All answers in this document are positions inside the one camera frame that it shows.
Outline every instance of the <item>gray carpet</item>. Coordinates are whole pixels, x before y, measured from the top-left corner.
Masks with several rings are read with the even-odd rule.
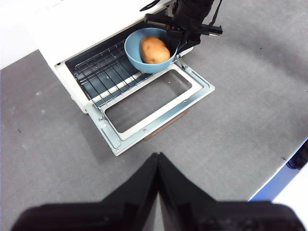
[[[39,51],[4,68],[1,230],[30,206],[101,200],[158,151],[217,200],[247,200],[308,136],[307,10],[305,0],[224,1],[223,35],[184,57],[216,90],[119,157]]]

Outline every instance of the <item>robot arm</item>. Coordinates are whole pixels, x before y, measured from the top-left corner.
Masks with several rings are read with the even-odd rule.
[[[140,11],[150,9],[160,0],[155,0]],[[178,48],[178,53],[192,46],[200,44],[200,35],[221,35],[221,26],[213,26],[222,0],[209,25],[202,24],[211,11],[214,0],[177,0],[173,6],[173,16],[146,14],[145,23],[164,26],[171,38],[170,48]]]

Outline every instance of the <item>wire rack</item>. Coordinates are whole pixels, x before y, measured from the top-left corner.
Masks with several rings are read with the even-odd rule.
[[[132,66],[126,56],[124,42],[75,66],[73,74],[76,81],[97,108],[150,76]]]

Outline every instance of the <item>white toaster oven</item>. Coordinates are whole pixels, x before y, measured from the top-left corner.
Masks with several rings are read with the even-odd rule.
[[[151,27],[143,22],[145,13],[139,12],[145,4],[142,0],[57,1],[27,23],[52,71],[117,156],[215,89],[183,62],[182,56],[192,48],[159,73],[142,73],[130,64],[124,41],[135,30]],[[162,0],[146,13],[170,14],[171,4]],[[162,100],[151,93],[155,84],[155,89],[170,91],[164,103],[156,105],[159,108],[146,112],[140,110],[146,102],[129,103],[137,94]],[[130,112],[123,102],[130,105]],[[141,113],[134,115],[137,108]]]

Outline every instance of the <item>blue bowl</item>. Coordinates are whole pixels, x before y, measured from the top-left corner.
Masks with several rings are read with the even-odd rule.
[[[156,73],[166,69],[173,61],[178,49],[174,51],[173,55],[167,61],[158,64],[146,64],[142,61],[140,54],[140,40],[146,36],[158,37],[160,40],[164,41],[166,45],[170,42],[165,30],[158,28],[143,28],[136,30],[127,37],[124,44],[128,60],[136,69],[144,73]]]

